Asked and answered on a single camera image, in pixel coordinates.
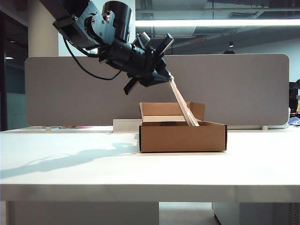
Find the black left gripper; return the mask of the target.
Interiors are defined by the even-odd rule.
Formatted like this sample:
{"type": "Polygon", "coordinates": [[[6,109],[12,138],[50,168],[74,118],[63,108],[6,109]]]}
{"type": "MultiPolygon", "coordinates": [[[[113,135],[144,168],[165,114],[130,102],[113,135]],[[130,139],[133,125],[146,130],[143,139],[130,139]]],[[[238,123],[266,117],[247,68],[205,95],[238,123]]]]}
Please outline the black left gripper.
{"type": "Polygon", "coordinates": [[[124,87],[125,94],[129,94],[133,87],[140,83],[145,87],[166,83],[174,77],[166,68],[163,59],[165,51],[173,44],[171,34],[167,34],[157,48],[149,45],[150,37],[146,33],[137,34],[132,44],[132,54],[126,63],[125,71],[130,81],[124,87]]]}

